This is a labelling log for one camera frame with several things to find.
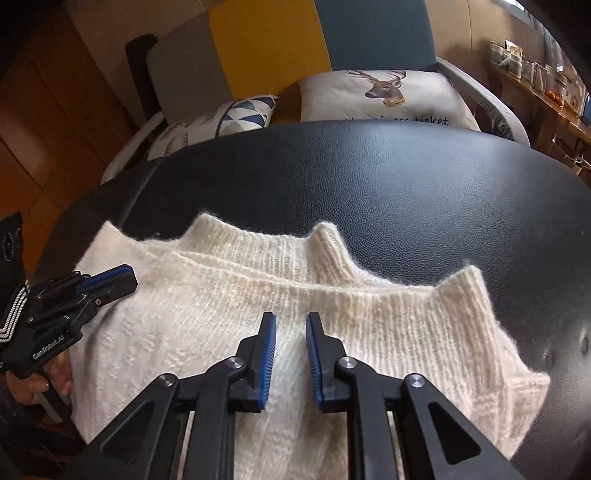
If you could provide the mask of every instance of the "geometric pattern pillow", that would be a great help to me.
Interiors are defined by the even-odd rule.
[[[148,160],[172,155],[188,145],[269,126],[278,96],[257,95],[235,100],[200,116],[190,125],[170,125],[153,143]]]
[[[237,100],[224,114],[216,137],[268,127],[277,99],[264,95]]]

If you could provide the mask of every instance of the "deer antlers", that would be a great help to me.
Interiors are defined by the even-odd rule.
[[[347,70],[347,73],[349,75],[352,75],[353,77],[364,78],[369,83],[372,83],[373,85],[375,85],[378,82],[381,82],[381,80],[378,80],[378,79],[372,77],[371,75],[368,75],[363,70]],[[389,70],[388,75],[392,79],[389,81],[389,83],[392,83],[396,88],[399,88],[402,85],[402,79],[406,78],[406,71],[405,70]]]
[[[394,77],[395,80],[402,80],[406,78],[406,70],[389,70],[390,77]]]
[[[347,70],[347,73],[349,75],[352,75],[354,77],[358,77],[358,78],[364,78],[366,79],[369,83],[376,83],[379,82],[378,79],[373,78],[371,75],[368,75],[367,73],[365,73],[362,70]]]

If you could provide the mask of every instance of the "armrest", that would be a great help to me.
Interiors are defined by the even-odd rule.
[[[530,146],[530,139],[527,137],[525,128],[517,116],[492,92],[484,87],[484,85],[477,82],[466,72],[460,70],[447,60],[443,60],[439,57],[437,58],[437,69],[452,82],[462,84],[462,86],[470,93],[470,96],[474,98],[474,100],[486,110],[486,113],[495,120],[497,126],[503,133],[504,138],[513,140],[526,147]]]
[[[109,180],[113,180],[127,165],[127,162],[133,157],[135,151],[139,148],[148,135],[152,133],[157,126],[159,126],[162,122],[164,122],[164,114],[162,112],[158,112],[155,114],[150,120],[148,120],[142,127],[137,131],[137,133],[131,137],[125,146],[120,150],[119,153],[115,156],[113,161],[109,163],[109,166],[106,168],[105,173],[103,173],[103,177],[100,180],[100,184],[104,184]]]

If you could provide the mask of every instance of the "metal pivot screw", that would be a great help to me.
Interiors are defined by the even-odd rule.
[[[231,356],[226,360],[226,365],[230,368],[240,368],[244,365],[244,360],[239,356]]]
[[[159,376],[159,379],[161,379],[167,387],[170,387],[174,383],[173,374],[162,374]]]
[[[346,369],[355,368],[357,360],[351,356],[342,356],[339,358],[339,365]]]
[[[419,374],[411,374],[408,377],[408,383],[413,388],[421,388],[425,384],[425,377]]]

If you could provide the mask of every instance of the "black leather seat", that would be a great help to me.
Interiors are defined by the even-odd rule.
[[[233,135],[79,200],[39,274],[70,271],[105,219],[138,239],[171,238],[204,210],[266,233],[304,235],[332,221],[361,266],[396,281],[432,284],[480,267],[522,359],[552,378],[515,464],[530,480],[587,478],[591,192],[565,166],[490,135],[414,123]]]

